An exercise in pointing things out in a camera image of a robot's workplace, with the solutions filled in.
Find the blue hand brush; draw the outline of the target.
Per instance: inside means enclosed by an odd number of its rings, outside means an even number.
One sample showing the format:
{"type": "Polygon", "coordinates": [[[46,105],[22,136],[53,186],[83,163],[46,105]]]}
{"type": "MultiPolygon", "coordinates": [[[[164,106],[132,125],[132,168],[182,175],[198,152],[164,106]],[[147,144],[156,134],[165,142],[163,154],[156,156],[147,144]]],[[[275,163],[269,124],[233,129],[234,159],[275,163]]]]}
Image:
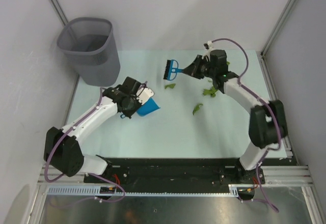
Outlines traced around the blue hand brush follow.
{"type": "Polygon", "coordinates": [[[173,81],[179,73],[182,73],[183,69],[179,68],[177,60],[167,60],[163,79],[167,81],[173,81]]]}

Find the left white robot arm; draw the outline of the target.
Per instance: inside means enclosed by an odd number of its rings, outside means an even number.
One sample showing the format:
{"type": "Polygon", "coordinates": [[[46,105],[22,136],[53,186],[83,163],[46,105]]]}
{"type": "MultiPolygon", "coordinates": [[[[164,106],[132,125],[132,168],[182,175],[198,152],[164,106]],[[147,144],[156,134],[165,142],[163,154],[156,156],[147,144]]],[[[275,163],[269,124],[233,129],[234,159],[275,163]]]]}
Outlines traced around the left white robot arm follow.
{"type": "Polygon", "coordinates": [[[52,166],[61,176],[72,177],[83,173],[94,175],[101,183],[112,179],[109,162],[96,154],[85,154],[81,146],[84,141],[105,121],[117,114],[131,118],[154,95],[146,83],[126,77],[123,84],[100,88],[98,100],[81,116],[61,127],[50,128],[46,133],[44,148],[44,178],[54,182],[48,174],[52,166]]]}

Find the blue plastic dustpan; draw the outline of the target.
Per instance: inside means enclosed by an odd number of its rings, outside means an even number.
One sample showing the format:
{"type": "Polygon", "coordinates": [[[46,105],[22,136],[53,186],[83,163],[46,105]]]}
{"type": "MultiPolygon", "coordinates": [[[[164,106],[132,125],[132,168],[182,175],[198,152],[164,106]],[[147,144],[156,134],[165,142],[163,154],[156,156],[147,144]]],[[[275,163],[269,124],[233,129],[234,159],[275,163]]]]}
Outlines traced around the blue plastic dustpan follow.
{"type": "Polygon", "coordinates": [[[142,105],[135,114],[138,114],[139,116],[143,117],[146,116],[156,110],[160,109],[160,107],[156,104],[156,102],[150,98],[144,105],[142,105]]]}

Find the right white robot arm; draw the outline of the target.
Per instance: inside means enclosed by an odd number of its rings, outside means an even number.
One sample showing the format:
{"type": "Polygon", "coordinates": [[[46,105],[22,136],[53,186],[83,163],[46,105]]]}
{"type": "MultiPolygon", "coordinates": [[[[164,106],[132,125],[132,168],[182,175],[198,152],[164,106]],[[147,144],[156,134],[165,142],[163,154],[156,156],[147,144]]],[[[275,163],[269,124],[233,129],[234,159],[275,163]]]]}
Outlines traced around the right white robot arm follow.
{"type": "Polygon", "coordinates": [[[250,143],[239,158],[240,168],[235,171],[235,179],[247,184],[253,178],[253,169],[261,165],[270,151],[277,151],[287,136],[284,106],[280,100],[267,101],[240,82],[240,77],[229,71],[224,50],[212,50],[209,55],[198,55],[183,69],[182,73],[212,80],[215,89],[234,99],[250,116],[250,143]]]}

